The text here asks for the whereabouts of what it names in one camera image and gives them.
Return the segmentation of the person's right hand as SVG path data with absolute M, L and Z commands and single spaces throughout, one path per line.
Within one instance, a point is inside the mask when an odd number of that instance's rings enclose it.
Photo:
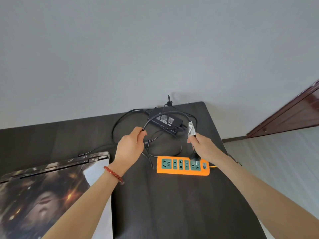
M 210 138 L 205 137 L 199 133 L 196 134 L 196 138 L 199 141 L 200 145 L 194 150 L 197 154 L 204 160 L 218 165 L 222 158 L 226 157 L 226 154 L 223 153 L 212 141 Z

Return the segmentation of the person's left hand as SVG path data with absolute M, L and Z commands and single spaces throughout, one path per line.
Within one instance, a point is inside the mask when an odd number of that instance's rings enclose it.
M 137 153 L 137 136 L 147 135 L 147 132 L 141 127 L 135 127 L 129 135 L 125 135 L 119 141 L 114 163 L 120 165 L 124 171 L 127 171 L 140 157 Z

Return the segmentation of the person's right forearm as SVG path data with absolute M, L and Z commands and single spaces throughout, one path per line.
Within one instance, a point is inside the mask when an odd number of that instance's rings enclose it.
M 294 201 L 221 153 L 216 165 L 244 196 L 275 239 L 319 239 L 319 220 Z

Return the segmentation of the person's left forearm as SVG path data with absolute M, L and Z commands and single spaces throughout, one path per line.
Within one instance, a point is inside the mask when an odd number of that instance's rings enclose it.
M 60 217 L 42 239 L 91 239 L 103 210 L 126 171 L 116 163 L 104 169 L 98 180 Z

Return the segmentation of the orange power strip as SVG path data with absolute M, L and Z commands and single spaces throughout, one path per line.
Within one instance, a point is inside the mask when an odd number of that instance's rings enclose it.
M 210 169 L 216 168 L 209 165 L 206 160 L 194 161 L 187 157 L 157 157 L 157 173 L 188 175 L 188 176 L 208 176 Z

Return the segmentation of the black power adapter brick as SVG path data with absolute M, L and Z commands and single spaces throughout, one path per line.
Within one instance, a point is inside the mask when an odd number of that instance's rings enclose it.
M 189 116 L 181 111 L 168 110 L 155 107 L 147 117 L 147 121 L 157 125 L 171 135 L 184 131 L 185 125 L 191 121 Z

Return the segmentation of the brown baseboard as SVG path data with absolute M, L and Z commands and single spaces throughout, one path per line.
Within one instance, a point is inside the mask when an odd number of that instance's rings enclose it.
M 244 140 L 246 138 L 247 138 L 247 136 L 239 136 L 239 137 L 233 137 L 233 138 L 228 138 L 228 139 L 222 139 L 222 142 L 228 143 L 228 142 L 233 142 L 233 141 Z

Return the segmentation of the brown wooden door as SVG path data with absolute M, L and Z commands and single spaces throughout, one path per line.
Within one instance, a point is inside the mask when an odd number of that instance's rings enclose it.
M 251 130 L 246 137 L 260 137 L 319 126 L 319 80 Z

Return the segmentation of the laptop with picture skin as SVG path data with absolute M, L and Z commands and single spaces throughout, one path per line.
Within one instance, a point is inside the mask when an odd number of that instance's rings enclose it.
M 0 239 L 42 239 L 110 158 L 98 152 L 0 176 Z

